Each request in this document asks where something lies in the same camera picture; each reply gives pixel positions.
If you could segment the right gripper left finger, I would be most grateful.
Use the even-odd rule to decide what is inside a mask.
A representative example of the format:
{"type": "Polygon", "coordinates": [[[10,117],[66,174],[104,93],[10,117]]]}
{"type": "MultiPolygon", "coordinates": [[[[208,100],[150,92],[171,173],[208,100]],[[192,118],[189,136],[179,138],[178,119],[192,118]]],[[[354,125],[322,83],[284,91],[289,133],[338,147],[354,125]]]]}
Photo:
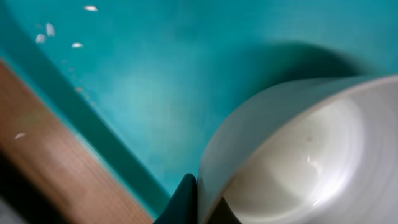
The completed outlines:
{"type": "Polygon", "coordinates": [[[193,174],[184,175],[154,224],[197,224],[197,181],[193,174]]]}

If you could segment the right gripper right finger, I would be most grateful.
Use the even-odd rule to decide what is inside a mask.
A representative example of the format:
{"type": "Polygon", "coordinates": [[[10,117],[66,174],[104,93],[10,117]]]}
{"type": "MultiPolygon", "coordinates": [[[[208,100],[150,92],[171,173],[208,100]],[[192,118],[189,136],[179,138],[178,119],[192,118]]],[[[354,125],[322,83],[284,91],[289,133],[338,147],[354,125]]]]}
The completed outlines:
{"type": "Polygon", "coordinates": [[[230,209],[227,201],[222,198],[214,209],[208,224],[241,224],[230,209]]]}

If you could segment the grey bowl with rice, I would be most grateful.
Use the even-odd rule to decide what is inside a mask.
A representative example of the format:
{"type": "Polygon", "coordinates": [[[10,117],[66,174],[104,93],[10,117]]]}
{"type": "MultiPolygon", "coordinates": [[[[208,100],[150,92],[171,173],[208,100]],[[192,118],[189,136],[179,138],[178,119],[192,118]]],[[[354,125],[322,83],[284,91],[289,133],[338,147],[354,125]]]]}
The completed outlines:
{"type": "Polygon", "coordinates": [[[397,77],[297,80],[245,101],[208,143],[198,222],[396,223],[397,77]]]}

